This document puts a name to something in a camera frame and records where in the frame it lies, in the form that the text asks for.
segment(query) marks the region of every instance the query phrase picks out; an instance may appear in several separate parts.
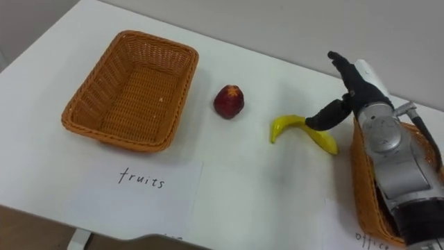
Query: wicker basket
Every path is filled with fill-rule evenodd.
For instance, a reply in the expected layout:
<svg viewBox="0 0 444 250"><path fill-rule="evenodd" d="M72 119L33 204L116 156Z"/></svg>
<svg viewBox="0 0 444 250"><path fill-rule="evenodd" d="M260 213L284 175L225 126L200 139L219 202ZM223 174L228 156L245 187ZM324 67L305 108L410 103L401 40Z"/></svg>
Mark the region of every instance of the wicker basket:
<svg viewBox="0 0 444 250"><path fill-rule="evenodd" d="M197 62L191 47L120 32L67 104L62 124L125 149L161 151L174 137Z"/></svg>
<svg viewBox="0 0 444 250"><path fill-rule="evenodd" d="M434 151L420 131L414 125L405 123L402 125L411 132L412 136L414 136L424 148L426 161L435 165ZM404 246L404 241L398 234L393 218L389 215L384 204L381 204L381 198L378 199L378 192L372 171L372 162L366 155L363 135L356 120L350 155L359 225L365 233L373 237L386 240L400 247ZM444 179L444 172L441 171L440 174L442 181Z"/></svg>

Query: white table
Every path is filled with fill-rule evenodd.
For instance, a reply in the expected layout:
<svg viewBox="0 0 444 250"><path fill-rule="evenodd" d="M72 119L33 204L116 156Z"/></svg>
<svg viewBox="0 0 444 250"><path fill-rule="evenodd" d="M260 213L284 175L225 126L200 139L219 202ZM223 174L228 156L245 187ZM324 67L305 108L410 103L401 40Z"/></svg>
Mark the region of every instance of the white table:
<svg viewBox="0 0 444 250"><path fill-rule="evenodd" d="M121 237L122 228L111 219L91 225L83 211L65 206L88 171L84 165L110 150L64 130L60 114L112 38L125 29L176 40L200 54L173 144L146 159L203 161L185 240L213 249L321 249L325 198L352 206L351 118L332 130L341 150L337 157L298 129L270 145L268 130L278 115L310 116L340 97L341 80L95 0L80 1L0 74L0 204L83 228L72 249L81 249L90 231L121 240L145 236L143 225L135 225L139 230L131 237ZM232 121L211 108L226 84L239 85L246 98ZM418 112L444 148L444 114L423 106Z"/></svg>

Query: empty basket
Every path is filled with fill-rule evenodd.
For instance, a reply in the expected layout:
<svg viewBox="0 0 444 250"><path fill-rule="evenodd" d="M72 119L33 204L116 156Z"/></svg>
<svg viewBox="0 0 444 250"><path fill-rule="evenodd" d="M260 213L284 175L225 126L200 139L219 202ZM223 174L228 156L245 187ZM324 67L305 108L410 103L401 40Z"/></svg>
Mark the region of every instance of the empty basket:
<svg viewBox="0 0 444 250"><path fill-rule="evenodd" d="M62 124L118 147L161 151L174 137L197 62L191 47L120 32L67 104Z"/></svg>

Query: yellow banana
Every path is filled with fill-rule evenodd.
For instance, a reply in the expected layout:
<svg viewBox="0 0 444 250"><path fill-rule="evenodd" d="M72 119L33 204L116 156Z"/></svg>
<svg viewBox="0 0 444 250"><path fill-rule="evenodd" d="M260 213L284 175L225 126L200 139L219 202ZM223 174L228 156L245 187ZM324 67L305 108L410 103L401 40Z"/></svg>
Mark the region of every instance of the yellow banana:
<svg viewBox="0 0 444 250"><path fill-rule="evenodd" d="M284 115L273 120L273 123L271 124L270 134L271 143L275 143L276 137L280 135L283 132L284 128L288 126L296 126L298 128L301 128L312 138L312 140L317 145L319 145L326 152L332 155L338 154L338 145L336 144L334 138L328 132L315 131L309 128L307 125L305 125L305 117L300 117L297 115Z"/></svg>

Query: red apple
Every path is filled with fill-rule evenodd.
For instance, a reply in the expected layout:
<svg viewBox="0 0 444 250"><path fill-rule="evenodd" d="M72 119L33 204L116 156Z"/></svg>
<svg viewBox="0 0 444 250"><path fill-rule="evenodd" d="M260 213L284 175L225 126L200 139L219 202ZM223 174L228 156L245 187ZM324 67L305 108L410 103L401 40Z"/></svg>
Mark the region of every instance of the red apple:
<svg viewBox="0 0 444 250"><path fill-rule="evenodd" d="M236 85L227 85L214 99L214 109L225 119L232 119L244 107L244 94Z"/></svg>

